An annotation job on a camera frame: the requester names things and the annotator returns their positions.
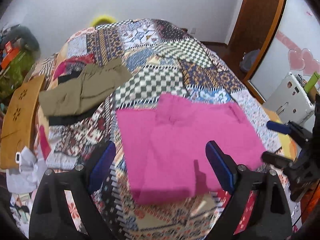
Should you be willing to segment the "pink pants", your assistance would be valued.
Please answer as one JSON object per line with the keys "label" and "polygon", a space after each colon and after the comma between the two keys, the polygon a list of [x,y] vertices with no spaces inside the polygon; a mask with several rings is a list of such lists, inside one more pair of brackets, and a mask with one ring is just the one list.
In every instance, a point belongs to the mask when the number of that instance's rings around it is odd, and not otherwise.
{"label": "pink pants", "polygon": [[139,205],[218,190],[206,157],[211,140],[236,163],[261,165],[265,147],[234,102],[215,105],[162,94],[154,109],[119,109],[116,117],[131,194]]}

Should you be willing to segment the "white suitcase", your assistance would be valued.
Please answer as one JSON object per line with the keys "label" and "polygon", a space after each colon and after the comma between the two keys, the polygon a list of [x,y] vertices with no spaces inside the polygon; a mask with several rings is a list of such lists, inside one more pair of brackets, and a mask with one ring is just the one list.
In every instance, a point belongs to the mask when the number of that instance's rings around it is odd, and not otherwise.
{"label": "white suitcase", "polygon": [[300,126],[313,115],[315,106],[296,77],[288,72],[263,107],[273,111],[283,123],[293,121]]}

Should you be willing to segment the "white crumpled cloth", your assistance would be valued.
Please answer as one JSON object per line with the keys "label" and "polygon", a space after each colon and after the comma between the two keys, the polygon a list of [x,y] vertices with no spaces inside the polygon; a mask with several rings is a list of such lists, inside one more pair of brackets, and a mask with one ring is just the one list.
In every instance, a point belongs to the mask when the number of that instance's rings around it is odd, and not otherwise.
{"label": "white crumpled cloth", "polygon": [[6,170],[7,189],[10,193],[31,193],[39,187],[46,171],[46,163],[42,151],[36,155],[26,146],[16,153],[18,168]]}

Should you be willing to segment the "green water bottle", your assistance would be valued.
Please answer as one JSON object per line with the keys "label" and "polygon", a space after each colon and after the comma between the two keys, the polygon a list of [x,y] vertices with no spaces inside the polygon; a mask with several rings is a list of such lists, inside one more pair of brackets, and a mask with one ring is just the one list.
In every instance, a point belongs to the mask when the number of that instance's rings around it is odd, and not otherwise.
{"label": "green water bottle", "polygon": [[309,81],[305,84],[304,86],[304,90],[306,93],[309,93],[310,90],[315,86],[315,84],[318,82],[319,80],[319,74],[317,72],[314,72]]}

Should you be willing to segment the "wooden wardrobe with glass door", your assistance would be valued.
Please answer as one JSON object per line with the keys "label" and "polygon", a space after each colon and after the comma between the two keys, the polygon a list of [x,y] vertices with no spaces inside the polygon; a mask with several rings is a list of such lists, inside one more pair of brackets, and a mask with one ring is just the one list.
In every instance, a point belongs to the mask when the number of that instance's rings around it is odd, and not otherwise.
{"label": "wooden wardrobe with glass door", "polygon": [[311,0],[282,0],[243,83],[264,103],[288,72],[306,81],[319,72],[319,7]]}

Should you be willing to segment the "black garment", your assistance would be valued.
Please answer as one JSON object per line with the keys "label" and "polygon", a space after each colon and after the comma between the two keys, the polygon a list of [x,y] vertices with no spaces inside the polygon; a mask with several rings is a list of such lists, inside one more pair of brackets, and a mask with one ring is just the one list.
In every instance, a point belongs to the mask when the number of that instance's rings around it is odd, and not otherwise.
{"label": "black garment", "polygon": [[[72,70],[71,74],[61,75],[57,78],[58,84],[65,83],[71,79],[78,78],[80,71]],[[81,113],[73,115],[62,115],[62,116],[48,116],[50,126],[68,126],[80,122],[86,118],[90,118],[94,112],[98,109],[99,105],[92,107],[91,109]]]}

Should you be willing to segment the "wooden lap desk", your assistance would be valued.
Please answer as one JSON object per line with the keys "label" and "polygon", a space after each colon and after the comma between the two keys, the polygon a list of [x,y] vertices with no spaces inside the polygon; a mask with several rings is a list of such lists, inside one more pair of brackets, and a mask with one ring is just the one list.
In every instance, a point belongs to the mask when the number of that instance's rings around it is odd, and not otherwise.
{"label": "wooden lap desk", "polygon": [[2,170],[18,168],[16,153],[33,145],[35,111],[44,82],[44,75],[33,77],[13,93],[2,126]]}

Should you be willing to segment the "brown wooden door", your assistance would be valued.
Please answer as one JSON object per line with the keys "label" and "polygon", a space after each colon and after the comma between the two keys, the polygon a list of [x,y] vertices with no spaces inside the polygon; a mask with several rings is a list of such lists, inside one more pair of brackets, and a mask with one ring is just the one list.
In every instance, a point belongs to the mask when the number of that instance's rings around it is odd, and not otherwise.
{"label": "brown wooden door", "polygon": [[228,67],[239,76],[240,61],[245,53],[262,48],[272,25],[279,0],[243,0],[224,58]]}

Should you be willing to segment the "patchwork bed quilt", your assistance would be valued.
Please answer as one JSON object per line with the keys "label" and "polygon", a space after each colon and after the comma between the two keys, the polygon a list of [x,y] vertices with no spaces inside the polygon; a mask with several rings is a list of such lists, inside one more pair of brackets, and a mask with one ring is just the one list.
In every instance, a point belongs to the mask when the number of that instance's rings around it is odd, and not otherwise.
{"label": "patchwork bed quilt", "polygon": [[39,94],[57,140],[30,239],[288,239],[280,152],[263,107],[170,22],[85,29]]}

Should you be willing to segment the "olive green pants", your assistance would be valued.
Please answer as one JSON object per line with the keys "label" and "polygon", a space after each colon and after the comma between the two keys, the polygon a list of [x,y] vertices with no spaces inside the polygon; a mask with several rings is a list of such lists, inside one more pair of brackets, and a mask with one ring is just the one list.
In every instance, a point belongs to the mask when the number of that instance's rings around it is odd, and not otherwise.
{"label": "olive green pants", "polygon": [[45,116],[81,114],[100,105],[132,75],[120,58],[100,67],[88,64],[78,78],[40,92],[39,103]]}

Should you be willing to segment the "green storage bag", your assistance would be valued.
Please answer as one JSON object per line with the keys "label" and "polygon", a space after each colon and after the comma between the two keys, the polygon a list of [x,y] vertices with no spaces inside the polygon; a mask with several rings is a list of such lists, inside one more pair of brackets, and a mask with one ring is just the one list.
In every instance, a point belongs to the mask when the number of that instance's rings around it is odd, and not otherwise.
{"label": "green storage bag", "polygon": [[34,63],[33,54],[28,50],[22,50],[16,55],[1,74],[1,100],[10,96],[21,86]]}

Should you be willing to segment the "orange box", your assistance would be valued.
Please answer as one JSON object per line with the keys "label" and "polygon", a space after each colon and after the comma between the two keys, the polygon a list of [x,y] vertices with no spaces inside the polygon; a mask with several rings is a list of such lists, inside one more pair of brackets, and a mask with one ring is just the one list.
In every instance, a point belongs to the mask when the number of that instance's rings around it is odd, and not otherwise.
{"label": "orange box", "polygon": [[17,56],[17,54],[20,52],[19,48],[14,48],[10,53],[8,53],[3,61],[1,62],[1,68],[5,69],[10,64],[10,62]]}

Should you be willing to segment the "grey plush toy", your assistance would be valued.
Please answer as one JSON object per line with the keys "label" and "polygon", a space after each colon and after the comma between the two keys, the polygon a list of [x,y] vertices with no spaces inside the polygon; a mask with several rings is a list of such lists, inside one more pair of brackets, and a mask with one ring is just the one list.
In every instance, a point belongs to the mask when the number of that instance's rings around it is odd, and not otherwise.
{"label": "grey plush toy", "polygon": [[40,48],[36,37],[29,28],[22,25],[16,25],[7,31],[7,34],[2,38],[1,49],[4,49],[8,42],[11,44],[19,42],[21,48],[29,51],[38,51]]}

